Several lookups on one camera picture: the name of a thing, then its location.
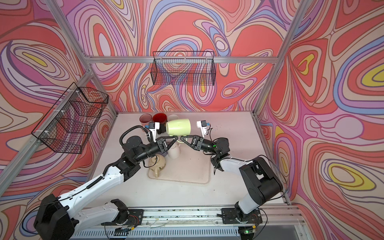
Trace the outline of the white mug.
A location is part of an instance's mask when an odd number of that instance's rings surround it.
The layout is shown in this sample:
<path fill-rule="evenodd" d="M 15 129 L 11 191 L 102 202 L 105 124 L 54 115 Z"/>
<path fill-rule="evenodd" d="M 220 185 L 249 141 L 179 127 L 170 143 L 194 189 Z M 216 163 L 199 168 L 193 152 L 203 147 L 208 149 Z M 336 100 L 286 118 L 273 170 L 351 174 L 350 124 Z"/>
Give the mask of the white mug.
<path fill-rule="evenodd" d="M 180 156 L 181 154 L 180 146 L 181 146 L 180 143 L 174 143 L 171 146 L 171 148 L 168 150 L 168 156 L 171 159 L 177 159 Z"/>

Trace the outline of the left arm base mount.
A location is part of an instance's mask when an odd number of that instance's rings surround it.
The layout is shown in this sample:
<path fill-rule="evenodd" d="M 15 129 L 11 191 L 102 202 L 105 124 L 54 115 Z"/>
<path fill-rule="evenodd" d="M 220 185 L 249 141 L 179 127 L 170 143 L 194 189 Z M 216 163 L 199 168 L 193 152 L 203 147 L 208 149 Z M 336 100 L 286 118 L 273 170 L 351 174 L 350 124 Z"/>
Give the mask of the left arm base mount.
<path fill-rule="evenodd" d="M 126 226 L 137 227 L 142 224 L 144 215 L 143 209 L 128 209 L 118 216 L 112 222 L 101 223 L 102 226 Z"/>

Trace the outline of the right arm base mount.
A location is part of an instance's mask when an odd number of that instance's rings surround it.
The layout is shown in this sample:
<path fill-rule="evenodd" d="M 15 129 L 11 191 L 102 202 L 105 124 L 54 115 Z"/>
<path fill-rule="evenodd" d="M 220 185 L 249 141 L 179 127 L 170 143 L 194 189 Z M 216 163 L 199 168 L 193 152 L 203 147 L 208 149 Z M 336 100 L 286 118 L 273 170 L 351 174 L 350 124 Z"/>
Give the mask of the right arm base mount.
<path fill-rule="evenodd" d="M 222 208 L 218 216 L 222 218 L 224 224 L 254 224 L 258 226 L 263 222 L 259 209 L 244 214 L 240 209 Z"/>

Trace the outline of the beige ceramic teapot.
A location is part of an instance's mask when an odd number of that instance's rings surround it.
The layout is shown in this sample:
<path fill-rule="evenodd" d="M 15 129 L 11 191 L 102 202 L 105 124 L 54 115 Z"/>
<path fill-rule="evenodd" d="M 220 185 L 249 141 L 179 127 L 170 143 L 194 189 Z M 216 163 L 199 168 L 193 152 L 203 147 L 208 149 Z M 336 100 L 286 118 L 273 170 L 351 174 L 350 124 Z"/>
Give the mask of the beige ceramic teapot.
<path fill-rule="evenodd" d="M 155 174 L 155 178 L 158 178 L 160 171 L 166 166 L 166 159 L 162 155 L 155 155 L 149 160 L 150 170 Z"/>

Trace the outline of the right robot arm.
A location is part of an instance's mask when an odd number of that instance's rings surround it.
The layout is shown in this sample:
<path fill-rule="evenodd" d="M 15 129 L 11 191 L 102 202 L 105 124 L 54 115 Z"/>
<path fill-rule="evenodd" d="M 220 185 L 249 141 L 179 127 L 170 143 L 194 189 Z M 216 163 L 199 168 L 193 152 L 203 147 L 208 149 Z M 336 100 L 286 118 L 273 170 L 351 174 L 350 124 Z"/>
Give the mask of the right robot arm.
<path fill-rule="evenodd" d="M 248 193 L 233 208 L 222 208 L 218 214 L 224 224 L 261 223 L 260 209 L 275 195 L 283 191 L 283 184 L 266 159 L 257 156 L 241 160 L 230 155 L 227 138 L 214 141 L 197 135 L 182 136 L 181 141 L 195 151 L 207 152 L 214 170 L 233 173 L 242 177 Z"/>

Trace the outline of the light blue mug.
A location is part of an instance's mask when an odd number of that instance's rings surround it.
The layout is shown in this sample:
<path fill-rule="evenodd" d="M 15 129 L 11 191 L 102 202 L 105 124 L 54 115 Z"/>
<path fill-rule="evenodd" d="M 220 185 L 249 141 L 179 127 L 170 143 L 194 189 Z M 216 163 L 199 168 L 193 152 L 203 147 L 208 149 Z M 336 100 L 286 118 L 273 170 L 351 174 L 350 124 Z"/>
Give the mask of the light blue mug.
<path fill-rule="evenodd" d="M 174 121 L 174 120 L 178 120 L 178 119 L 179 119 L 178 115 L 172 114 L 172 115 L 168 116 L 167 121 L 170 122 L 170 121 Z"/>

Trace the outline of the green mug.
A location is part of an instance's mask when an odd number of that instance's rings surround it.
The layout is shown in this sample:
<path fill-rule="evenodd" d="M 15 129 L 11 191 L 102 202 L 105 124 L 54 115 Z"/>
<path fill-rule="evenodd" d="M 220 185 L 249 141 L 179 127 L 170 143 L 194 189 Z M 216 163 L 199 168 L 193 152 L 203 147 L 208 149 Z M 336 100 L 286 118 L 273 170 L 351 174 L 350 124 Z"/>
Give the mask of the green mug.
<path fill-rule="evenodd" d="M 169 136 L 188 136 L 191 133 L 191 122 L 189 119 L 177 119 L 166 123 L 166 133 Z"/>

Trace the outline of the pink mug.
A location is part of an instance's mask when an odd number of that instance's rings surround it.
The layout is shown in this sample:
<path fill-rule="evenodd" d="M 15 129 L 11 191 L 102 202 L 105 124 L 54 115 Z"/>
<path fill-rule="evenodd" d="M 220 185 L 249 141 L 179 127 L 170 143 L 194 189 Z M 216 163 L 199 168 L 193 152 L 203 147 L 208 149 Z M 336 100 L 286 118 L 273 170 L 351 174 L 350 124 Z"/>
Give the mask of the pink mug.
<path fill-rule="evenodd" d="M 151 114 L 143 114 L 139 118 L 139 121 L 143 127 L 148 127 L 152 120 L 153 116 Z"/>

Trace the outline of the black skull mug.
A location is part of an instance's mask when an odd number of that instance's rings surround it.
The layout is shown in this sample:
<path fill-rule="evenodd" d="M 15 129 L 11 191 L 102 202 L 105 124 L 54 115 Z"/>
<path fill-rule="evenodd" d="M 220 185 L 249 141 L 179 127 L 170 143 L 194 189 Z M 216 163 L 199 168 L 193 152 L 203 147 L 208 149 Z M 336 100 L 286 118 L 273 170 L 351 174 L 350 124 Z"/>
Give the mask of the black skull mug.
<path fill-rule="evenodd" d="M 157 134 L 160 135 L 162 133 L 165 133 L 166 130 L 166 124 L 168 121 L 168 117 L 164 113 L 158 113 L 153 116 L 153 122 L 159 123 L 159 129 L 157 130 Z"/>

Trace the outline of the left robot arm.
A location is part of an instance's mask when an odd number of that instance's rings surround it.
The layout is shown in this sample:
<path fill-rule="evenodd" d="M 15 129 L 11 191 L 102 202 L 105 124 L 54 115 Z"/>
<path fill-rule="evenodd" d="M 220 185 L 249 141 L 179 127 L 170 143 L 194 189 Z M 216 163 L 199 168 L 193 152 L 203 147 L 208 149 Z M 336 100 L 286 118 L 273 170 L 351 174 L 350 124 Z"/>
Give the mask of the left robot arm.
<path fill-rule="evenodd" d="M 99 224 L 126 225 L 130 213 L 119 199 L 95 208 L 85 207 L 129 180 L 140 170 L 141 162 L 170 150 L 177 140 L 177 136 L 154 139 L 149 129 L 140 125 L 131 127 L 120 136 L 124 150 L 121 157 L 108 164 L 100 175 L 68 193 L 58 197 L 50 194 L 42 200 L 33 224 L 36 233 L 43 240 L 68 240 L 77 232 Z"/>

